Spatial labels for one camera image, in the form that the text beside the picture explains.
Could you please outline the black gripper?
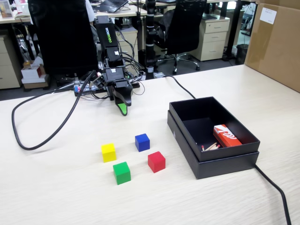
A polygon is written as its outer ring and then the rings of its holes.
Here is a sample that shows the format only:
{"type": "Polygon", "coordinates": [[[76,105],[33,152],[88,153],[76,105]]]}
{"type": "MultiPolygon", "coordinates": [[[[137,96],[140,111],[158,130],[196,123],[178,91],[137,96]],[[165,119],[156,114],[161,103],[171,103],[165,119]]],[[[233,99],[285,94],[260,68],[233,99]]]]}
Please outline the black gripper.
{"type": "Polygon", "coordinates": [[[104,73],[104,86],[112,86],[115,104],[123,116],[127,116],[128,106],[132,104],[133,86],[125,78],[123,68],[109,68],[104,73]]]}

